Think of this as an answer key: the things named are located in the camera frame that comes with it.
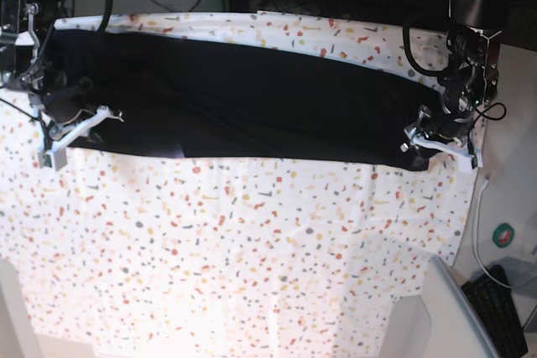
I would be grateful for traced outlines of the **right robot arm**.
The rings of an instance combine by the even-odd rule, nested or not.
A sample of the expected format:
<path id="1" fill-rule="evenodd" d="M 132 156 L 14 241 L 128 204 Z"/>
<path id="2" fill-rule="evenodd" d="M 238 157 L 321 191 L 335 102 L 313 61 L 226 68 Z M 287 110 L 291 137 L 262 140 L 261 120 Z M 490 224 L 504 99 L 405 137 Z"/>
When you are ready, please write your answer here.
<path id="1" fill-rule="evenodd" d="M 69 79 L 54 63 L 55 23 L 65 12 L 66 0 L 1 0 L 1 87 L 29 98 L 28 118 L 39 124 L 38 165 L 59 171 L 67 165 L 66 149 L 107 119 L 121 112 L 93 106 L 86 98 L 91 79 Z M 112 16 L 113 0 L 104 0 L 96 30 L 102 33 Z"/>

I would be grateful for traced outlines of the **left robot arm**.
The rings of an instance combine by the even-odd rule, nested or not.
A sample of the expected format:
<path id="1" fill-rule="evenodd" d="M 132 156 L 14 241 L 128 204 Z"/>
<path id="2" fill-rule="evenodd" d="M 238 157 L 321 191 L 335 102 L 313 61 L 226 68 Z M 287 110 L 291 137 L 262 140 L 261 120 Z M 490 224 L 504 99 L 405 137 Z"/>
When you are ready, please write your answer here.
<path id="1" fill-rule="evenodd" d="M 474 129 L 498 94 L 498 59 L 501 35 L 508 22 L 509 0 L 447 0 L 446 47 L 448 65 L 427 70 L 411 51 L 411 28 L 426 18 L 419 13 L 403 26 L 404 53 L 411 68 L 433 77 L 441 87 L 441 111 L 422 105 L 416 122 L 404 130 L 401 146 L 415 160 L 424 160 L 427 149 L 453 156 L 461 171 L 482 166 L 482 153 Z"/>

